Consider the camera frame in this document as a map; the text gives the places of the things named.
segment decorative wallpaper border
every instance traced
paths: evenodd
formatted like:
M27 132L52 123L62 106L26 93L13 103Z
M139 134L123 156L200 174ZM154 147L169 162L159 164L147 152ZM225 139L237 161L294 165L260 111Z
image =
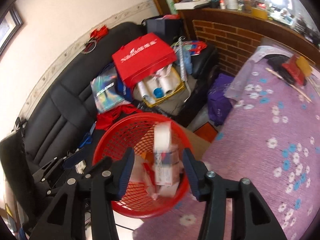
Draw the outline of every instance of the decorative wallpaper border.
M92 30L100 28L103 25L106 25L108 28L112 28L122 22L127 21L129 17L139 14L146 9L154 9L156 11L156 7L152 0L139 3L126 10L112 15L111 17L105 19L103 22L93 27L87 33L82 35L78 40L76 40L73 44L71 44L41 76L40 80L34 86L26 102L24 103L19 113L19 117L29 119L41 97L50 87L53 81L58 77L63 69L84 49L84 44L89 40Z

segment black leather sofa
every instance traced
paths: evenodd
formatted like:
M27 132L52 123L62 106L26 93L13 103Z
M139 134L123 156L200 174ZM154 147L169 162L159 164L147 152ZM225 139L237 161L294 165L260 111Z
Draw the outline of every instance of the black leather sofa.
M144 34L145 29L141 25L130 22L119 24L109 30L92 52L76 56L52 83L25 125L23 141L32 174L53 158L67 156L67 152L73 152L78 147L84 134L96 121L97 110L90 81L112 61L112 54L121 46ZM196 87L175 116L176 121L184 126L206 103L209 85L218 69L218 53L214 46L208 45L192 60ZM103 133L96 131L94 141L98 142Z

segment blue bottle cap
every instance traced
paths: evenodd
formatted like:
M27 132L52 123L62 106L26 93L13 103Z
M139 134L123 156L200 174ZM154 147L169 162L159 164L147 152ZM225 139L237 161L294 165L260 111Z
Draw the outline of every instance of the blue bottle cap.
M153 91L153 94L156 96L156 98L163 98L164 97L164 93L163 93L162 88L156 88Z

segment cable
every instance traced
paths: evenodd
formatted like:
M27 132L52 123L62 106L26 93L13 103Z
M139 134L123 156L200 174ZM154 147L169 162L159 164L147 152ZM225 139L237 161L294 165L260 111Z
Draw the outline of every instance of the cable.
M129 230L131 230L131 231L134 231L134 229L127 228L127 227L124 227L124 226L121 226L121 225L118 225L118 224L116 224L116 226L121 227L121 228L125 228L125 229L129 229Z

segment floral blanket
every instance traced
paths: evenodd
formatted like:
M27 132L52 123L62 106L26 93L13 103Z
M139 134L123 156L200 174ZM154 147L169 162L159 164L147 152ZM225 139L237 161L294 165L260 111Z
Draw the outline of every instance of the floral blanket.
M209 170L225 179L251 179L278 219L288 240L298 240L320 208L320 98L310 84L293 88L253 64L238 103L206 151ZM134 239L197 239L204 203L187 194L170 212L146 220ZM227 202L225 239L231 236Z

